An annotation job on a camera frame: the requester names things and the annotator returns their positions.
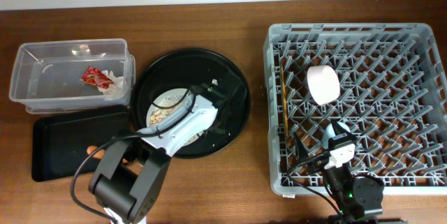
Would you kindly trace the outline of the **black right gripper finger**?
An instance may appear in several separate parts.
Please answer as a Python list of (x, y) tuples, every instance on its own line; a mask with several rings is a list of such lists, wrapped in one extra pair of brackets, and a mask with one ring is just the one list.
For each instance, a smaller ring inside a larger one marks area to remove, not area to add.
[(345, 129), (339, 121), (332, 119), (330, 122), (336, 137), (347, 137), (349, 140), (356, 140), (356, 136)]
[(295, 155), (296, 160), (293, 165), (292, 171), (297, 172), (299, 169), (304, 168), (306, 171), (311, 172), (311, 168), (309, 167), (309, 154), (307, 153), (304, 144), (301, 141), (301, 138), (297, 133), (293, 134), (293, 138), (295, 140)]

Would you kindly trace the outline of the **light blue cup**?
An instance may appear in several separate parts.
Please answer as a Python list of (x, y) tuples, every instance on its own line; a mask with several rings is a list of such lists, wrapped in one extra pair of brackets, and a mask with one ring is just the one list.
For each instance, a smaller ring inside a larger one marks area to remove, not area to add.
[[(350, 132), (350, 128), (343, 122), (338, 121), (338, 124), (344, 128), (345, 130), (347, 130), (348, 132)], [(325, 129), (325, 132), (323, 134), (323, 138), (321, 140), (321, 146), (324, 149), (328, 148), (328, 143), (329, 143), (329, 139), (335, 136), (335, 131), (333, 128), (332, 124), (329, 124), (328, 127)]]

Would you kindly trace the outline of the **pink bowl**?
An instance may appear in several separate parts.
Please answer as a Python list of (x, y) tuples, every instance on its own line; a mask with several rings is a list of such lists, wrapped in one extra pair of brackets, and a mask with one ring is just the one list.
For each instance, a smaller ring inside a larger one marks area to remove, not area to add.
[(331, 66), (312, 66), (307, 71), (307, 84), (312, 98), (318, 105), (325, 105), (340, 96), (340, 83)]

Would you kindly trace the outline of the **wooden chopstick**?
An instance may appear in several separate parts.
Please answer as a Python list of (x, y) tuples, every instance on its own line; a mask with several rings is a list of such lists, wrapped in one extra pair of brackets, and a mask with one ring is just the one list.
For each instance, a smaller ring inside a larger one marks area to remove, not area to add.
[(288, 131), (288, 115), (287, 115), (287, 102), (286, 102), (286, 87), (284, 81), (284, 66), (283, 63), (280, 63), (280, 78), (281, 78), (281, 97), (282, 97), (282, 106), (283, 106), (283, 115), (284, 115), (284, 133), (286, 140), (289, 137)]

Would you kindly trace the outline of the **grey plate with food scraps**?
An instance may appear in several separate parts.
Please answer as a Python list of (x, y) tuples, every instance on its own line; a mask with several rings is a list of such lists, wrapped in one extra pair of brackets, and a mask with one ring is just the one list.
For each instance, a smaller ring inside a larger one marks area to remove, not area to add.
[(156, 106), (150, 105), (147, 111), (146, 127), (159, 124), (167, 116), (181, 107), (184, 104), (182, 97), (185, 92), (185, 88), (171, 89), (156, 97), (153, 100)]

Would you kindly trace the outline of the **white tissue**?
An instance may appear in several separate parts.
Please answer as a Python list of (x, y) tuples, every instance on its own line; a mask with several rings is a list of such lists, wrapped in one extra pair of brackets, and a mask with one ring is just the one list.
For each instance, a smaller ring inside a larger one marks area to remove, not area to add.
[(115, 77), (112, 71), (104, 70), (102, 72), (107, 78), (113, 81), (107, 89), (97, 87), (97, 89), (105, 96), (106, 100), (118, 99), (123, 92), (124, 77)]

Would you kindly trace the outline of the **red snack wrapper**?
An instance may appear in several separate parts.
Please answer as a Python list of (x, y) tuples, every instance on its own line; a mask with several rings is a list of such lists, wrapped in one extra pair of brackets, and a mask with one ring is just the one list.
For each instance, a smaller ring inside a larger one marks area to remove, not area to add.
[(114, 82), (105, 74), (103, 74), (99, 69), (93, 68), (91, 66), (87, 68), (87, 70), (81, 77), (81, 81), (85, 84), (90, 84), (102, 89), (108, 89), (111, 84), (114, 84)]

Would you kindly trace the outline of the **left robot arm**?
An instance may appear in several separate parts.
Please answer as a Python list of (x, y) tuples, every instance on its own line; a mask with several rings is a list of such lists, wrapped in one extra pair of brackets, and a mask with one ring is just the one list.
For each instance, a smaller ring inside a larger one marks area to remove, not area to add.
[(249, 108), (247, 82), (236, 74), (200, 82), (186, 77), (164, 77), (159, 84), (186, 90), (181, 107), (161, 123), (114, 136), (93, 151), (95, 154), (105, 151), (89, 182), (90, 193), (105, 211), (83, 204), (75, 196), (75, 183), (70, 185), (74, 203), (111, 223), (145, 220), (161, 192), (172, 157), (194, 135), (213, 130), (230, 113), (234, 100)]

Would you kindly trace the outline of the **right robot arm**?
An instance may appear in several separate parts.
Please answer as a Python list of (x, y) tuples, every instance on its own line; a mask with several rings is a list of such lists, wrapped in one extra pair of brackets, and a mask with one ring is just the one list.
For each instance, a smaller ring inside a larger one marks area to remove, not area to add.
[[(287, 177), (296, 186), (322, 197), (331, 205), (336, 214), (328, 217), (328, 223), (378, 223), (377, 216), (383, 213), (384, 183), (368, 174), (351, 173), (349, 162), (356, 154), (357, 137), (338, 121), (332, 120), (330, 126), (333, 135), (328, 139), (328, 147), (312, 157), (298, 134), (293, 134), (297, 160), (288, 169)], [(327, 197), (292, 178), (300, 168), (305, 168), (309, 174), (322, 175)]]

